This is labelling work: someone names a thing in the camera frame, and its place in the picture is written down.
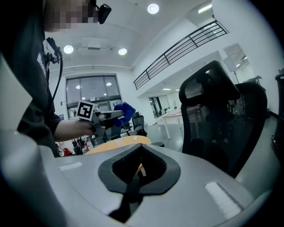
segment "window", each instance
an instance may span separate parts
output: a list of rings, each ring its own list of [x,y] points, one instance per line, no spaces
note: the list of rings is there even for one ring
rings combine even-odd
[[[101,111],[114,110],[122,103],[115,76],[90,76],[67,79],[66,100],[69,119],[76,116],[80,100],[98,104]]]

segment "ceiling light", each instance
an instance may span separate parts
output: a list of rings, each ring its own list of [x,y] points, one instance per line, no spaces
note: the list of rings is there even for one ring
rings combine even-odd
[[[73,47],[70,45],[67,45],[63,48],[63,50],[66,54],[71,54],[73,52]]]
[[[126,55],[127,49],[121,48],[121,49],[118,51],[118,53],[119,53],[120,55]]]
[[[148,12],[150,14],[155,14],[157,12],[159,12],[159,6],[157,4],[151,4],[148,6]]]
[[[202,13],[202,12],[204,12],[204,11],[206,11],[207,9],[210,9],[210,8],[212,8],[212,4],[210,4],[210,5],[208,5],[208,6],[205,6],[204,8],[198,10],[198,13]]]

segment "tube light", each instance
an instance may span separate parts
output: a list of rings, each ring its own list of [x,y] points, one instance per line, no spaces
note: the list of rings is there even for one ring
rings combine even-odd
[[[210,9],[210,8],[212,8],[212,4],[210,4],[210,5],[208,5],[208,6],[205,6],[204,8],[198,10],[198,13],[202,13],[202,12],[204,12],[204,11],[206,11],[207,9]]]

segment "blue cloth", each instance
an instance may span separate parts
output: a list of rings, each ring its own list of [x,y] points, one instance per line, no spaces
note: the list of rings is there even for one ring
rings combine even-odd
[[[126,102],[117,104],[114,107],[114,110],[122,110],[124,112],[124,117],[117,119],[114,119],[114,124],[116,127],[121,127],[123,126],[126,122],[129,122],[132,116],[134,115],[136,109],[134,109],[132,106],[127,104]]]

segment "railing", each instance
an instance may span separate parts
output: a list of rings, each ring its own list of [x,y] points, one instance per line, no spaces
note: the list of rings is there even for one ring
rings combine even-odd
[[[184,55],[227,33],[228,32],[225,31],[216,20],[190,33],[158,57],[157,60],[134,80],[136,89],[138,90],[154,76]]]

